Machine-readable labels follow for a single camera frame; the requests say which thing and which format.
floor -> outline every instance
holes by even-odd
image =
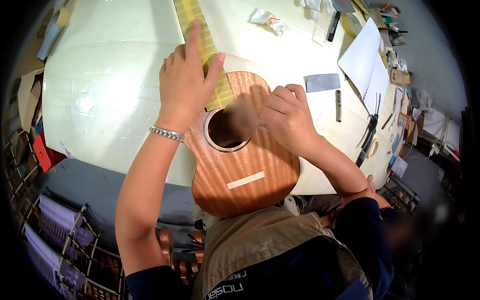
[[[76,159],[64,159],[36,179],[37,190],[45,186],[76,203],[88,203],[90,216],[103,230],[99,243],[117,251],[115,241],[115,207],[125,174],[106,170]],[[159,219],[166,223],[191,224],[193,209],[191,188],[166,184]]]

silver bracelet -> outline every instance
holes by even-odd
[[[172,139],[174,141],[183,143],[183,137],[180,133],[170,131],[170,130],[166,130],[166,129],[163,129],[163,128],[160,128],[160,127],[156,127],[154,125],[150,126],[150,128],[148,130],[150,130],[151,132],[154,132],[154,133],[161,134],[161,135],[163,135],[163,136],[165,136],[169,139]]]

spiral notebook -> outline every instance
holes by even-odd
[[[381,39],[377,25],[369,18],[338,60],[338,66],[358,89],[370,114],[374,114],[378,106],[377,94],[382,94],[380,107],[382,106],[389,80],[388,72],[378,53]]]

beige vest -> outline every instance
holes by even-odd
[[[278,207],[225,219],[208,229],[205,255],[193,285],[192,299],[201,300],[223,279],[243,268],[282,254],[317,236],[338,245],[337,256],[344,287],[356,277],[373,299],[372,286],[345,245],[324,228],[316,213],[293,216]]]

navy shirt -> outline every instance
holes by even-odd
[[[374,299],[381,299],[393,278],[393,266],[379,224],[377,202],[359,198],[347,204],[336,221],[335,236],[358,260],[373,284]],[[231,274],[205,297],[210,299],[311,298],[368,299],[357,279],[344,288],[336,255],[337,246],[316,237],[269,260]],[[133,273],[126,278],[134,300],[189,299],[191,291],[168,266]]]

